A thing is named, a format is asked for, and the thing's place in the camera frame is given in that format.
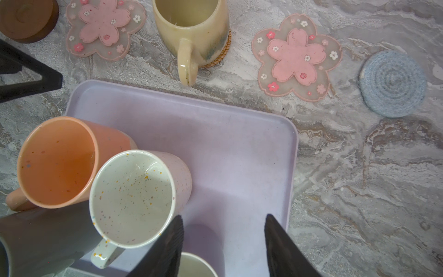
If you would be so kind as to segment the beige yellow mug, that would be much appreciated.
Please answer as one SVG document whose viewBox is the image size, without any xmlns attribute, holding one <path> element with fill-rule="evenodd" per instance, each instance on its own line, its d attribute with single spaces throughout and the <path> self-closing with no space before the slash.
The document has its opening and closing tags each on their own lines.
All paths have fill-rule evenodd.
<svg viewBox="0 0 443 277">
<path fill-rule="evenodd" d="M 153 1 L 159 35 L 177 58 L 180 81 L 196 82 L 200 66 L 216 60 L 230 31 L 226 0 Z"/>
</svg>

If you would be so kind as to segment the pink flower coaster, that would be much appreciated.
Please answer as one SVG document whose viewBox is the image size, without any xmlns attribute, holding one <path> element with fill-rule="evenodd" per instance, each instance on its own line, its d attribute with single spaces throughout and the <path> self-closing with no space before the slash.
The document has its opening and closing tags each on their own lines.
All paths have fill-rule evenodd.
<svg viewBox="0 0 443 277">
<path fill-rule="evenodd" d="M 307 102 L 324 99 L 331 87 L 329 71 L 342 59 L 342 48 L 331 36 L 317 32 L 306 15 L 286 17 L 279 28 L 257 32 L 252 53 L 261 62 L 258 85 L 268 96 L 293 93 Z"/>
<path fill-rule="evenodd" d="M 97 54 L 118 61 L 128 53 L 131 34 L 140 30 L 147 12 L 138 1 L 74 0 L 66 7 L 68 51 L 77 57 Z"/>
</svg>

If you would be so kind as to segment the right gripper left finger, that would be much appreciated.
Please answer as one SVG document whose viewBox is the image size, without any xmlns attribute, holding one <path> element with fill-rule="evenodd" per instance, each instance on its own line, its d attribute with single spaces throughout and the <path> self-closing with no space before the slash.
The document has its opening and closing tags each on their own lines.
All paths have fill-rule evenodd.
<svg viewBox="0 0 443 277">
<path fill-rule="evenodd" d="M 177 277 L 184 235 L 182 217 L 177 215 L 127 277 Z"/>
</svg>

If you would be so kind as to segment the lavender plastic tray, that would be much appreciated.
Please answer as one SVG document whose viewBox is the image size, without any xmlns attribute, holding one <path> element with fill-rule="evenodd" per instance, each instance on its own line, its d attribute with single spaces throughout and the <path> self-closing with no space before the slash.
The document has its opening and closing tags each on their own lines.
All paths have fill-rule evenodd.
<svg viewBox="0 0 443 277">
<path fill-rule="evenodd" d="M 193 180 L 184 225 L 216 234 L 226 276 L 268 276 L 265 218 L 288 226 L 298 149 L 288 119 L 97 80 L 73 91 L 66 115 L 118 129 L 139 149 L 181 158 Z"/>
</svg>

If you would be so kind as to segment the lavender mug white inside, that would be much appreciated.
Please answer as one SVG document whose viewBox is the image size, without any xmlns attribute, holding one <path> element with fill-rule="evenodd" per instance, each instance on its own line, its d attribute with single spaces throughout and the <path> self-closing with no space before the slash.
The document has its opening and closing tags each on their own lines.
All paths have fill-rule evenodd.
<svg viewBox="0 0 443 277">
<path fill-rule="evenodd" d="M 182 252 L 177 277 L 218 277 L 218 274 L 203 258 Z"/>
</svg>

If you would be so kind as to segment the light blue knitted coaster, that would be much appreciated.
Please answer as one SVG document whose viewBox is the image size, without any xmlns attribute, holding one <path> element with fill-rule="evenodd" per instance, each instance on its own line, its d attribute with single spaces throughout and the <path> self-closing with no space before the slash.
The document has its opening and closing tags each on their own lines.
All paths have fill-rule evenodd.
<svg viewBox="0 0 443 277">
<path fill-rule="evenodd" d="M 423 69 L 408 55 L 381 51 L 372 55 L 359 74 L 359 89 L 371 111 L 388 118 L 412 114 L 427 90 Z"/>
</svg>

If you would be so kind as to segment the white speckled mug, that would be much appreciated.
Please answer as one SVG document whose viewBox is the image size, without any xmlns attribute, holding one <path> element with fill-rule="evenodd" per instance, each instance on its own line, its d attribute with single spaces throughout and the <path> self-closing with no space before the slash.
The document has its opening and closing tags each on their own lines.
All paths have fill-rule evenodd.
<svg viewBox="0 0 443 277">
<path fill-rule="evenodd" d="M 102 241 L 91 262 L 108 267 L 126 249 L 155 242 L 188 203 L 192 176 L 179 157 L 129 150 L 109 159 L 90 191 L 90 216 Z"/>
</svg>

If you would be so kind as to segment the brown wooden round coaster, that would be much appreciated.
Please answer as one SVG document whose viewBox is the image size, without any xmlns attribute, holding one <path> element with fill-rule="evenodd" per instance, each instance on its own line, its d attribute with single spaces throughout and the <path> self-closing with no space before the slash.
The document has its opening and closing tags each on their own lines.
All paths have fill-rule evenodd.
<svg viewBox="0 0 443 277">
<path fill-rule="evenodd" d="M 57 24 L 56 0 L 2 0 L 1 33 L 19 43 L 34 43 L 45 38 Z"/>
</svg>

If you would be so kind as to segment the woven rattan round coaster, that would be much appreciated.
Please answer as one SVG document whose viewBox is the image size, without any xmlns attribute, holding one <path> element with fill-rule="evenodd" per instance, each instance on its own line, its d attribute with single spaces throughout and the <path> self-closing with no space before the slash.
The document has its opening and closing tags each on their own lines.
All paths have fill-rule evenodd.
<svg viewBox="0 0 443 277">
<path fill-rule="evenodd" d="M 209 64 L 200 66 L 200 68 L 201 69 L 209 69 L 209 68 L 218 66 L 223 61 L 223 59 L 225 58 L 225 56 L 227 55 L 227 53 L 228 53 L 228 51 L 230 49 L 231 39 L 232 39 L 232 35 L 231 35 L 231 31 L 229 31 L 226 44 L 225 44 L 223 50 L 221 51 L 220 55 L 217 57 L 217 59 L 212 61 Z"/>
</svg>

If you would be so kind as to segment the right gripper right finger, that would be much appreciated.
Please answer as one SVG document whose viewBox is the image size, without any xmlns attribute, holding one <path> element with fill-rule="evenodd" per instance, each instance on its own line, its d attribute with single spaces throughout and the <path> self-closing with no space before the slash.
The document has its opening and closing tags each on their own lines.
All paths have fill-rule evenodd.
<svg viewBox="0 0 443 277">
<path fill-rule="evenodd" d="M 271 214 L 266 216 L 264 233 L 271 277 L 321 277 Z"/>
</svg>

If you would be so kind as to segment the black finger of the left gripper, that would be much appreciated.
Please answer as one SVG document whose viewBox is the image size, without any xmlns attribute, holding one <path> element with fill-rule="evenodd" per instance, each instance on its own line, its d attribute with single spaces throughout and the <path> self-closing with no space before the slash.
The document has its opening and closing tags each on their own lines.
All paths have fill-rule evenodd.
<svg viewBox="0 0 443 277">
<path fill-rule="evenodd" d="M 1 87 L 1 103 L 55 91 L 62 87 L 63 76 L 60 72 L 1 40 L 1 75 L 13 75 L 21 72 L 24 68 L 37 73 L 41 79 L 3 85 Z"/>
</svg>

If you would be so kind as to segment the peach pink mug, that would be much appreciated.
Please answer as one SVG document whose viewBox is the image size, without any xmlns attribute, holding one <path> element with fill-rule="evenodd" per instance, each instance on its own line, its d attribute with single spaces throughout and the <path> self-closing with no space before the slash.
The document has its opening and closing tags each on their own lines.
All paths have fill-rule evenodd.
<svg viewBox="0 0 443 277">
<path fill-rule="evenodd" d="M 87 201 L 93 180 L 113 156 L 135 150 L 124 132 L 73 117 L 56 117 L 36 127 L 17 160 L 20 187 L 6 197 L 13 211 L 56 209 Z"/>
</svg>

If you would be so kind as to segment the grey green mug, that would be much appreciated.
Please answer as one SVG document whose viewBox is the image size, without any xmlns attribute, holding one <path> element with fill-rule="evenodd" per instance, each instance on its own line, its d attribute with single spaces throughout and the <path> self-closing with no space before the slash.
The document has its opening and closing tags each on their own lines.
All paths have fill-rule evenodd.
<svg viewBox="0 0 443 277">
<path fill-rule="evenodd" d="M 2 217 L 1 276 L 53 277 L 90 252 L 101 239 L 88 202 Z"/>
</svg>

